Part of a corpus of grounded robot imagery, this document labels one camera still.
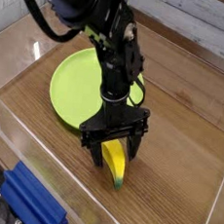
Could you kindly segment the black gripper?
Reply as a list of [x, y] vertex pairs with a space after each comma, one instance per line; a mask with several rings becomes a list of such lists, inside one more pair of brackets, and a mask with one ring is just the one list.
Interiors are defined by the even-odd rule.
[[137, 155], [141, 137], [148, 132], [149, 109], [128, 105], [113, 106], [100, 110], [80, 125], [82, 145], [91, 147], [93, 163], [103, 163], [100, 143], [111, 139], [126, 138], [129, 160]]

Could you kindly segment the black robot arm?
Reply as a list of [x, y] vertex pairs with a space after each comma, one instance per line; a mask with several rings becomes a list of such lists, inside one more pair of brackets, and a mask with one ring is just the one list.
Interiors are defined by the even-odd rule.
[[91, 150], [93, 163], [103, 163], [101, 144], [124, 137], [128, 157], [137, 155], [141, 137], [148, 131], [150, 111], [131, 99], [131, 86], [140, 84], [144, 71], [136, 21], [125, 0], [49, 0], [60, 22], [69, 28], [56, 34], [36, 0], [24, 0], [37, 25], [52, 40], [66, 43], [80, 32], [89, 36], [101, 71], [102, 106], [80, 125], [82, 145]]

